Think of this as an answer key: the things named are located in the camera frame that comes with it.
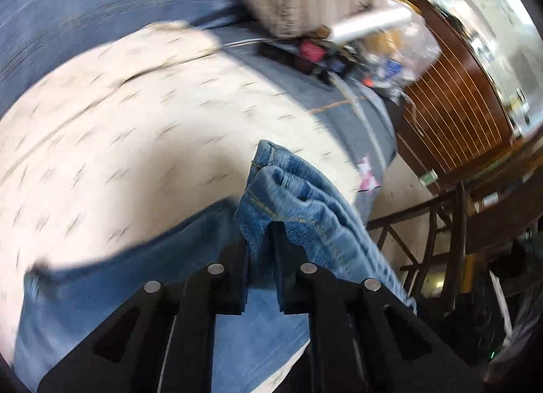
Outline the clear plastic bag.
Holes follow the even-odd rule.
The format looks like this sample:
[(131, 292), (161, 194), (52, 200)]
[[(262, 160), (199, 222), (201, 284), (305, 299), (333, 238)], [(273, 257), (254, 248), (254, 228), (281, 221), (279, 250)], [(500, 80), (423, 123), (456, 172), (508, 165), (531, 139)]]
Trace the clear plastic bag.
[(377, 5), (396, 15), (410, 16), (408, 21), (372, 32), (356, 43), (362, 83), (394, 97), (418, 81), (442, 50), (423, 16), (410, 3), (379, 0)]

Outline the cream leaf-print blanket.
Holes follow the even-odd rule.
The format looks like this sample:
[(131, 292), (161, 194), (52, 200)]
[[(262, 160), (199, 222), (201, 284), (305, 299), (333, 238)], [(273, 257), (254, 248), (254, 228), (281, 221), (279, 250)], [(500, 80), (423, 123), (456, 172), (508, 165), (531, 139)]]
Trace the cream leaf-print blanket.
[(260, 140), (348, 200), (359, 175), (292, 93), (174, 21), (79, 54), (1, 120), (1, 352), (14, 354), (23, 276), (96, 262), (243, 192)]

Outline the blue denim jeans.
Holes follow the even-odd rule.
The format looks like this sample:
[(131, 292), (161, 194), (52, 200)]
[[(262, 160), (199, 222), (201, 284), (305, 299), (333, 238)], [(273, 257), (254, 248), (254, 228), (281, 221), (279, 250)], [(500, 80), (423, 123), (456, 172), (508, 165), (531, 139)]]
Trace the blue denim jeans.
[(145, 283), (179, 284), (216, 262), (230, 245), (248, 245), (248, 305), (216, 324), (212, 390), (250, 392), (289, 366), (309, 340), (304, 315), (279, 310), (276, 247), (283, 223), (307, 258), (353, 283), (374, 278), (408, 308), (416, 306), (369, 236), (357, 211), (315, 167), (261, 141), (238, 202), (223, 199), (160, 236), (88, 265), (36, 268), (24, 280), (13, 368), (30, 390)]

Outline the white cylindrical bottle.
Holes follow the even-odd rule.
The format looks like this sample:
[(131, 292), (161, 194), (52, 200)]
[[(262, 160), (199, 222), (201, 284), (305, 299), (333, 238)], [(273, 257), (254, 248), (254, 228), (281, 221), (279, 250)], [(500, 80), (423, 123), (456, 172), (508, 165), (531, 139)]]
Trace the white cylindrical bottle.
[(409, 7), (402, 5), (366, 11), (330, 26), (326, 40), (337, 45), (356, 41), (371, 33), (409, 23), (413, 15)]

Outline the red small box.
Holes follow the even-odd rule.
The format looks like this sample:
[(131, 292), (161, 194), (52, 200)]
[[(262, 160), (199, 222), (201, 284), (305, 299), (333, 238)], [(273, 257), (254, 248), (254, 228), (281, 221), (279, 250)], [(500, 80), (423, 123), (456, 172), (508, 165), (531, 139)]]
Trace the red small box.
[(320, 62), (327, 54), (327, 50), (324, 47), (310, 39), (301, 41), (298, 50), (302, 57), (315, 64)]

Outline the dark wooden chair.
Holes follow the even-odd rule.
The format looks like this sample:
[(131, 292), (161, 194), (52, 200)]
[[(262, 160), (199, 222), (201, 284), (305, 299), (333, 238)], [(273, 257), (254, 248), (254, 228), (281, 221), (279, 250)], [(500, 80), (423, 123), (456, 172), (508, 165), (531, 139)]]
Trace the dark wooden chair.
[[(429, 227), (424, 255), (419, 261), (394, 226), (423, 215), (428, 216)], [(542, 177), (534, 175), (499, 202), (475, 215), (468, 214), (468, 192), (459, 184), (455, 190), (432, 200), (374, 219), (367, 229), (381, 231), (379, 246), (387, 237), (393, 237), (408, 257), (410, 264), (402, 271), (406, 273), (404, 288), (411, 297), (419, 299), (422, 296), (424, 280), (431, 268), (445, 266), (440, 297), (449, 309), (460, 291), (466, 258), (498, 249), (541, 217)]]

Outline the brown wooden headboard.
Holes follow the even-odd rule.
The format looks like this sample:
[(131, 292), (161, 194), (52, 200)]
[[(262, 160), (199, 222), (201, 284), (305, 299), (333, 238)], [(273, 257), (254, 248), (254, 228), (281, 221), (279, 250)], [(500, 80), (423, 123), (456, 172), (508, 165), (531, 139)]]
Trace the brown wooden headboard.
[(520, 149), (539, 125), (507, 109), (456, 17), (429, 0), (411, 3), (441, 54), (405, 89), (411, 103), (398, 128), (398, 152), (431, 193), (441, 194)]

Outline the blue plaid bed sheet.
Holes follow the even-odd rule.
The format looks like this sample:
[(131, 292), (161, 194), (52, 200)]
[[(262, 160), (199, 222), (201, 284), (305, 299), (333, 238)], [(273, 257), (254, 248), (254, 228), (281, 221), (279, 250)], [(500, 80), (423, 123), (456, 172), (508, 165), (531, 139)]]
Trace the blue plaid bed sheet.
[[(259, 33), (248, 26), (239, 0), (2, 0), (1, 114), (36, 83), (79, 54), (118, 41), (155, 23), (185, 20), (225, 41)], [(286, 88), (295, 100), (323, 123), (353, 163), (371, 158), (381, 177), (393, 158), (394, 140), (385, 125), (387, 114), (377, 99), (363, 101), (362, 123), (340, 92), (319, 86), (251, 53), (247, 47), (226, 54), (248, 63)], [(354, 203), (362, 220), (373, 210), (377, 189), (356, 189)]]

